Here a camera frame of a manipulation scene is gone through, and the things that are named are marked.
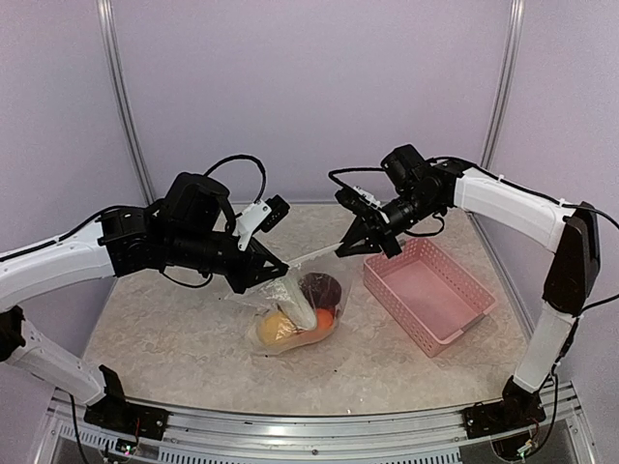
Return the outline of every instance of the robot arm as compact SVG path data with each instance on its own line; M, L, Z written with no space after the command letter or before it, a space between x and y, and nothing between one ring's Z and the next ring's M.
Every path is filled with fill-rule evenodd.
M282 263L253 234L269 232L286 216L279 196L257 200L235 216L229 191L206 175L182 173L165 198L146 208L108 208L71 233L0 254L0 362L21 367L88 406L86 421L123 433L160 439L167 412L125 399L115 372L88 365L25 320L21 302L84 280L164 273L181 266L224 276L233 291L283 276ZM220 214L222 231L214 230Z
M464 411L471 438L542 421L539 390L569 348L577 318L600 270L597 220L586 210L590 205L583 203L585 208L578 209L556 202L463 159L432 163L411 145L395 149L381 167L398 193L384 205L360 188L335 179L343 186L336 199L356 216L342 239L339 256L383 251L392 257L401 252L400 233L427 216L444 216L454 207L506 224L554 253L541 301L542 315L524 358L503 390L503 400ZM332 171L330 177L346 171ZM492 416L490 426L488 415Z

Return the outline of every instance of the yellow fruit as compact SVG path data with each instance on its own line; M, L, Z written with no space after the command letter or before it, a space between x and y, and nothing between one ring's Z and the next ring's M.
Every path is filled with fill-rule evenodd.
M279 311L267 316L258 326L258 337L267 346L282 343L296 333L297 326Z

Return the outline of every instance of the pink plastic basket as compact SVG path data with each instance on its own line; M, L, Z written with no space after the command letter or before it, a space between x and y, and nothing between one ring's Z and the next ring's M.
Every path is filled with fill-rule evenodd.
M402 254L366 259L364 284L430 357L491 312L496 300L428 239L406 242Z

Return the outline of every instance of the wire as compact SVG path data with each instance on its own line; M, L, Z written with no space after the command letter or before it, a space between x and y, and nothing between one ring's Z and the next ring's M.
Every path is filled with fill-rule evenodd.
M434 161L441 161L441 160L453 160L453 161L460 161L460 162L464 161L467 164L469 164L471 167L474 167L478 171L483 172L484 174L486 174L488 177L494 179L495 181L499 181L500 180L501 184L505 184L506 186L512 187L512 188L514 188L516 190L523 191L525 193L529 193L529 194L534 195L534 196L539 196L540 198L548 200L548 201L554 203L555 205L560 205L561 204L561 202L559 200L557 200L556 198L553 198L550 195L546 195L545 193L541 193L540 191L535 191L535 190L532 190L530 188L520 186L520 185L515 184L515 183L513 183L511 181L508 181L506 179L500 179L499 176L497 176L496 174L493 174L490 171L488 171L486 169L483 169L480 165L475 164L474 162L469 161L467 159L461 159L461 158L455 158L455 157L438 157L438 158L428 159L427 161L428 162L434 162Z
M128 462L131 462L137 456L137 454L140 452L140 447L139 447L139 443L136 443L135 448L133 449L133 453L131 454L131 457L123 461L119 461L116 457L109 457L110 451L109 451L109 447L107 443L105 443L105 448L103 452L100 449L98 449L98 452L99 452L99 456L102 458L104 463L127 464ZM112 454L119 454L119 452L120 451L116 450L116 451L113 451Z
M170 277L164 271L162 271L161 274L162 274L162 276L164 276L168 280L171 280L172 282L176 283L177 285L181 285L182 287L193 288L193 289L206 287L209 283L211 283L211 280L213 280L213 275L209 274L203 282L198 283L198 284L192 284L192 283L186 283L186 282L182 282L180 280L176 280L174 277Z
M552 374L551 374L554 379L554 405L552 406L552 419L550 420L550 426L548 427L548 432L544 436L544 440L540 443L540 445L536 447L535 449L533 449L528 454L526 454L524 457L531 457L537 454L538 452L540 452L540 450L548 442L548 439L550 438L550 434L552 433L552 429L554 428L554 423L556 422L556 419L557 419L557 407L559 403L559 376L554 372L555 367L552 368Z
M99 216L104 215L105 213L107 213L109 211L119 210L121 208L130 208L130 207L129 206L124 206L124 205L115 205L115 206L108 206L107 208L103 208L102 210L98 210L96 213L94 213L93 215L91 215L90 217L88 217L87 219L82 221L79 225L77 225L76 227L71 229L66 234L63 234L63 235L59 236L57 239L48 240L47 242L43 242L42 244L38 244L36 246L31 246L29 248L21 249L20 251L16 251L15 253L7 254L6 256L1 256L0 257L0 263L2 263L4 261L8 261L10 259L18 258L19 256L23 256L25 254L29 254L29 253L33 253L35 251L39 251L40 249L51 247L52 245L56 245L56 244L59 244L61 242L64 242L65 240L70 238L71 235L74 235L77 232L79 232L81 229L83 229L86 225L88 225L90 222L92 222L93 220L95 220Z
M241 155L232 155L231 157L220 159L215 164L213 164L211 167L209 167L208 170L204 173L204 175L210 176L213 173L213 171L215 171L218 167L228 162L235 161L235 160L251 161L258 167L258 170L260 171L260 174L262 175L262 185L260 186L260 191L255 197L255 200L253 200L254 203L257 203L258 201L262 199L262 195L264 194L264 189L267 187L267 170L265 169L264 164L262 164L262 161L256 158L255 156L241 154Z
M86 458L84 448L81 446L81 440L79 439L79 430L77 429L77 413L75 412L75 398L72 394L69 394L69 398L71 399L71 412L74 417L74 433L75 441L77 442L77 449L79 450L79 455L81 456L81 460L84 461L84 464L90 464Z
M329 171L327 174L329 179L338 184L340 187L344 189L354 190L351 186L349 186L346 182L340 180L336 177L338 174L345 174L347 172L385 172L382 167L344 167L342 169L334 169L333 171Z
M552 406L552 419L550 420L550 426L548 427L548 432L544 436L544 439L542 440L542 442L535 449L531 450L529 453L524 454L522 456L522 458L524 459L528 459L529 457L534 456L535 454L540 452L542 448L545 446L545 444L548 442L548 439L550 438L550 435L552 434L552 430L554 428L554 424L557 419L557 408L558 408L558 403L559 403L559 376L554 372L554 369L556 368L556 366L557 364L554 365L550 373L550 376L552 376L553 381L554 381L554 404ZM540 431L540 423L537 421L535 421L535 423L537 425L537 429L536 429L537 431L536 431L536 434L531 438L531 440L535 439L539 435L539 431ZM494 448L494 444L492 442L490 442L490 447L492 448L492 451L494 451L494 454L496 455L496 457L498 457L504 462L522 462L523 460L522 458L506 459L504 457L499 456L496 453L496 449Z
M445 219L442 218L441 216L439 216L438 213L434 213L432 215L432 217L434 219L436 219L436 220L440 220L440 222L441 222L441 226L440 226L440 228L437 231L417 234L415 232L411 232L410 230L405 230L404 234L408 235L409 237L415 237L415 238L419 238L419 239L425 238L425 237L436 237L443 230L445 230Z
M535 433L531 437L531 440L535 440L536 438L538 438L538 435L540 434L540 422L535 418L531 418L531 419L535 423Z
M135 433L133 434L133 436L135 437L135 448L133 448L133 452L129 451L129 459L125 459L124 461L118 461L114 459L114 464L127 464L128 462L133 461L133 459L137 456L139 452L139 418L137 418L137 421L135 422Z

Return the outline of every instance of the black bracket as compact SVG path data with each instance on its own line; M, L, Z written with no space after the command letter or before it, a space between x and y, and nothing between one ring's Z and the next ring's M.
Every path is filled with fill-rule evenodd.
M591 208L588 203L580 205ZM598 221L587 210L576 210L564 220L542 298L557 311L578 317L600 272Z
M540 394L524 391L512 377L503 389L503 399L465 408L462 418L466 436L474 439L543 422L545 411Z
M18 347L26 346L26 340L21 335L23 321L23 309L19 306L0 313L0 363L10 358Z
M162 408L127 401L118 374L100 366L105 378L105 397L88 406L84 421L134 437L161 440L169 413Z

